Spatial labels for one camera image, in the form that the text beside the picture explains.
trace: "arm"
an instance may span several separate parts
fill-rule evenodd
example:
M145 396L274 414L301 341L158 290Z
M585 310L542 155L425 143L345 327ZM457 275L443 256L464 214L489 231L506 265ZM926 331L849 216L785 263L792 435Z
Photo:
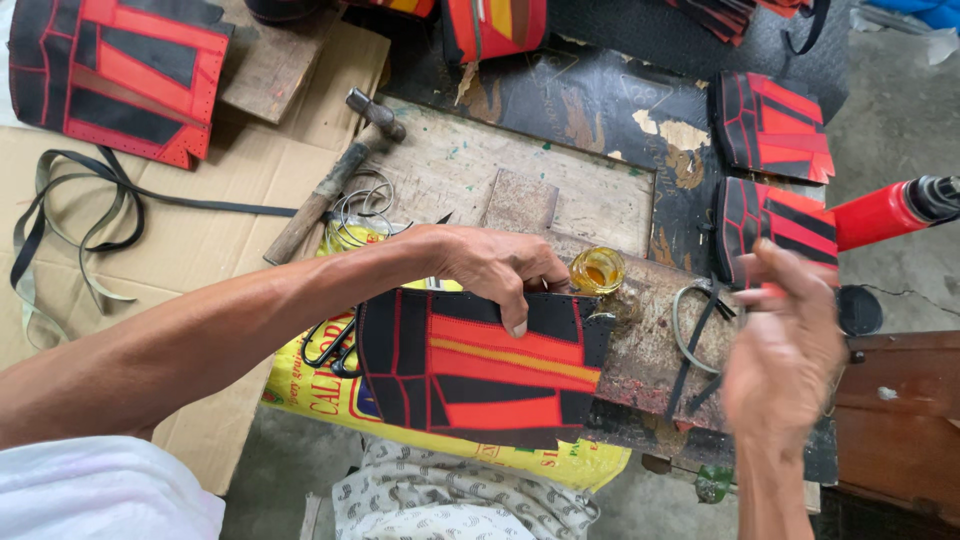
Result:
M743 260L751 277L777 284L737 293L752 308L733 343L723 406L736 440L739 537L812 539L804 505L804 444L843 360L835 273L769 241Z
M517 337L526 330L524 281L568 286L542 238L454 226L419 226L219 282L0 373L0 450L88 435L150 438L164 418L240 379L298 332L430 276L498 302Z

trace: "red cylinder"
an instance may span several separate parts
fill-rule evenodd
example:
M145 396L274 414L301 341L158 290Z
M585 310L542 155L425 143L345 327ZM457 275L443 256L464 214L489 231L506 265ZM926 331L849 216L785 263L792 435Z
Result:
M907 203L904 189L913 181L897 182L853 199L830 211L837 226L837 250L847 251L880 240L926 229Z

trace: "wooden hammer handle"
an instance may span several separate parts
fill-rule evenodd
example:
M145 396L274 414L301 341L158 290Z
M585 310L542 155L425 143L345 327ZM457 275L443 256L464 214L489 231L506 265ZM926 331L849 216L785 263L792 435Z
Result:
M324 180L310 193L303 206L297 210L297 215L291 218L286 229L274 240L273 245L263 255L263 258L273 264L286 264L299 248L303 240L310 234L315 223L320 221L330 205L332 205L344 185L356 172L357 167L370 155L371 148L384 142L383 134L371 124L364 128L340 159L333 165Z

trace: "scissors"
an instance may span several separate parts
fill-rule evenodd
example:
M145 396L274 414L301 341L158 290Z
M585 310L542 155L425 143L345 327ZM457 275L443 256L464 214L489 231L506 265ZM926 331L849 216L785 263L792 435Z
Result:
M354 317L347 326L344 328L344 331L340 332L336 338L334 338L333 343L330 343L330 346L323 351L320 356L317 358L310 358L306 355L306 345L313 341L313 334L320 329L320 326L323 323L318 324L317 326L310 329L310 332L304 337L303 343L300 344L300 357L303 358L303 363L312 367L320 368L323 367L331 358L334 358L333 362L330 364L330 371L333 372L333 375L336 375L340 379L356 379L363 376L363 366L357 365L357 369L349 370L347 366L344 365L344 362L347 360L347 356L350 353L354 352L357 348L356 341L353 342L349 347L344 346L344 341L347 337L353 333L354 327L356 327L356 318Z

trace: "hammer head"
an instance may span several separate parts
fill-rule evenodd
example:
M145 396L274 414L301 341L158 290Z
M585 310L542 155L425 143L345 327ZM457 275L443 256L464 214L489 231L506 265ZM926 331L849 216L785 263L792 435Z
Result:
M396 121L394 112L386 106L375 103L370 96L354 86L347 94L347 106L360 113L393 142L402 142L407 130Z

